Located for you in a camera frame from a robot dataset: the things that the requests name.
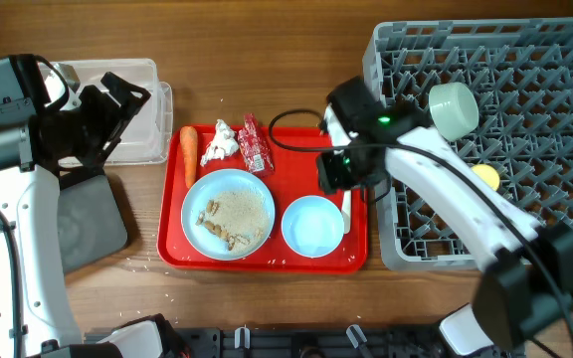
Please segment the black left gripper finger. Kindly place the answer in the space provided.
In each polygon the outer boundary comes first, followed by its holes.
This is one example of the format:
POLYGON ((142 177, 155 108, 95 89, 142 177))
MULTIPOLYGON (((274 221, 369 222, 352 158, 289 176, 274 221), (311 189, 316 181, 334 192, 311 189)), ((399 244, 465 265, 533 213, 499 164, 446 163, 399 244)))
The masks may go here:
POLYGON ((122 121, 130 122, 151 98, 147 89, 129 83, 112 72, 105 73, 101 83, 119 103, 119 119, 122 121))
POLYGON ((108 157, 114 149, 120 144, 121 136, 129 125, 129 119, 120 119, 115 128, 111 131, 106 143, 103 145, 97 156, 97 165, 103 167, 108 157))

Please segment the light blue bowl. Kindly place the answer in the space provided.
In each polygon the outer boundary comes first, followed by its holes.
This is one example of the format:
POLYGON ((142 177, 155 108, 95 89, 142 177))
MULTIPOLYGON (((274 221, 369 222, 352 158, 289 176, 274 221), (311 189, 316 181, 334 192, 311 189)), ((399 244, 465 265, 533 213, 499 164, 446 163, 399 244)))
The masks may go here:
POLYGON ((285 210, 281 231, 296 254, 319 259, 330 255, 342 242, 344 222, 340 210, 321 196, 303 196, 285 210))

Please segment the mint green bowl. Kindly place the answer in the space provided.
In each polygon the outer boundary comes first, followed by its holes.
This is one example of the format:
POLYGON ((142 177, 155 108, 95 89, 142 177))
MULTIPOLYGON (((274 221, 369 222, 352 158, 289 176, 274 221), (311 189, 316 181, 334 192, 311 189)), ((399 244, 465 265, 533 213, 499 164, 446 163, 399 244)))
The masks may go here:
POLYGON ((465 84, 433 86, 428 100, 431 118, 445 139, 458 140, 478 127, 478 104, 465 84))

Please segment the yellow plastic cup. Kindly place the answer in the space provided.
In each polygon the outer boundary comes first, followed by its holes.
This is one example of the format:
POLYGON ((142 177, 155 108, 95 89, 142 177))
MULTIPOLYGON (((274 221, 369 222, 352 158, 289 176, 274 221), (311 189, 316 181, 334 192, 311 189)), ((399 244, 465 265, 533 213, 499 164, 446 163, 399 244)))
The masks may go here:
POLYGON ((493 191, 497 191, 500 185, 500 177, 496 169, 487 164, 476 164, 472 171, 493 191))

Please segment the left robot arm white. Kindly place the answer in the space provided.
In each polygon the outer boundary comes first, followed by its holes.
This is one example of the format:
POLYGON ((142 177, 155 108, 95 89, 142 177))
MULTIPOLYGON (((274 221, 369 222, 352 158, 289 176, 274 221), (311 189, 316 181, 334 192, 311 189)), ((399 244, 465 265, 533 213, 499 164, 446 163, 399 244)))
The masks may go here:
POLYGON ((77 101, 51 98, 45 64, 31 54, 0 59, 0 357, 157 357, 151 321, 84 342, 58 241, 61 159, 102 167, 150 94, 106 73, 77 101))

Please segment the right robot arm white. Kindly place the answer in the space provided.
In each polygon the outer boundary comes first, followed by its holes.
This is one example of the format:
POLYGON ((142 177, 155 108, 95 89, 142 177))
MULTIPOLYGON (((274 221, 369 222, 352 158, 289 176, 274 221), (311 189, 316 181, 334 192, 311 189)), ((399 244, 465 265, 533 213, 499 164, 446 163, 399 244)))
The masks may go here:
POLYGON ((332 194, 400 181, 455 232, 481 279, 472 302, 438 326, 446 347, 466 357, 535 342, 557 321, 572 323, 573 230, 542 225, 495 192, 452 149, 472 132, 478 104, 462 83, 436 85, 429 107, 386 106, 356 77, 326 99, 316 149, 320 189, 332 194))

